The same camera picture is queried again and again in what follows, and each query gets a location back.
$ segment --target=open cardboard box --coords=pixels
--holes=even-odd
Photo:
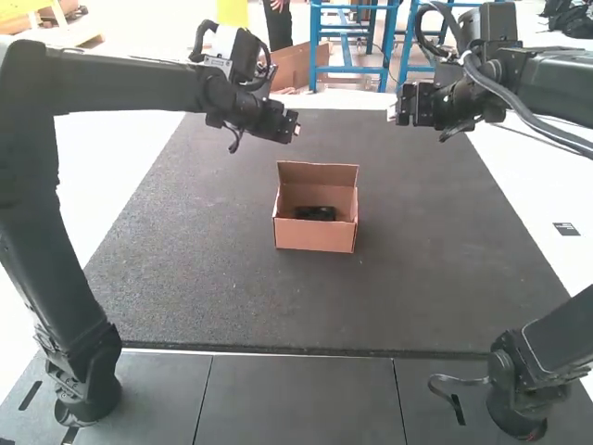
[[[315,53],[317,66],[329,65],[330,51],[329,42],[324,42],[317,47]],[[286,88],[298,89],[309,86],[309,59],[309,42],[272,52],[271,61],[278,65],[278,71],[271,82],[271,90],[276,92]],[[319,75],[322,82],[326,77],[325,73]]]
[[[352,253],[359,225],[358,165],[278,162],[276,248]],[[300,206],[335,207],[336,221],[295,218]]]

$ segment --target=person's leg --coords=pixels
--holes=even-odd
[[[271,0],[263,0],[263,7],[266,13],[266,23],[268,24],[270,50],[277,51],[292,46],[293,23],[290,3],[284,5],[282,12],[271,9]]]

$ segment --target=yellow object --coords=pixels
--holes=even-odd
[[[53,3],[52,0],[0,0],[0,21],[23,16]]]
[[[222,25],[236,26],[239,28],[247,28],[249,26],[247,0],[216,0],[216,10],[216,21]]]

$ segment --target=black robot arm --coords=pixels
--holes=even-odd
[[[422,16],[431,8],[446,17],[457,48],[437,47],[422,33]],[[421,6],[416,35],[435,57],[432,81],[405,83],[390,120],[398,125],[430,126],[441,141],[472,131],[479,121],[502,122],[512,108],[534,131],[593,159],[593,143],[542,121],[553,116],[593,127],[588,87],[593,53],[564,47],[523,48],[518,40],[515,4],[485,3],[463,14],[459,23],[444,4]]]
[[[457,48],[436,46],[422,33],[430,9],[444,16]],[[435,57],[432,81],[405,83],[388,118],[398,125],[431,126],[441,141],[474,129],[479,121],[502,122],[512,108],[529,127],[593,159],[593,143],[542,121],[554,116],[593,128],[593,53],[573,48],[523,48],[515,4],[484,3],[459,19],[446,4],[421,6],[416,19],[419,45]],[[455,407],[435,381],[489,384],[487,408],[509,435],[526,441],[543,437],[554,403],[569,396],[571,383],[588,374],[593,362],[593,286],[558,309],[495,340],[488,377],[460,380],[433,375],[429,388]]]
[[[0,262],[35,320],[63,425],[90,425],[117,405],[121,340],[89,288],[62,221],[54,116],[188,111],[231,129],[231,152],[243,132],[291,142],[297,113],[268,98],[275,67],[258,65],[261,42],[250,32],[234,35],[234,42],[219,45],[228,46],[229,58],[200,56],[200,44],[192,53],[198,61],[187,62],[0,40]]]
[[[0,94],[24,107],[29,98],[56,116],[77,111],[161,109],[207,113],[256,137],[287,144],[297,114],[263,92],[229,81],[229,71],[193,62],[110,57],[57,49],[32,41],[5,41]],[[231,60],[223,64],[232,66]],[[221,127],[221,122],[214,126]]]

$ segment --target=blue metal frame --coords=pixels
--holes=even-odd
[[[388,0],[386,6],[379,6],[378,0],[371,0],[370,5],[331,5],[322,4],[322,0],[310,1],[310,60],[309,60],[309,89],[313,92],[317,91],[317,75],[321,72],[334,73],[354,73],[354,74],[378,74],[379,75],[379,89],[380,93],[384,93],[387,87],[387,79],[389,76],[389,63],[391,60],[391,53],[393,52],[393,44],[395,40],[397,9],[399,8],[399,1]],[[322,24],[322,9],[336,9],[340,18],[340,25],[324,25]],[[357,23],[347,23],[345,10],[356,9],[359,12]],[[371,16],[368,25],[361,23],[361,14],[363,10],[371,10]],[[377,10],[386,9],[387,17],[393,17],[385,21],[385,35],[384,39],[384,61],[381,67],[355,67],[352,64],[352,56],[350,54],[350,47],[348,39],[351,37],[366,37],[367,48],[366,53],[372,53],[374,46],[374,28],[377,18]],[[322,66],[318,67],[317,60],[317,45],[320,43],[322,37],[339,37],[342,44],[342,51],[344,54],[343,66]]]

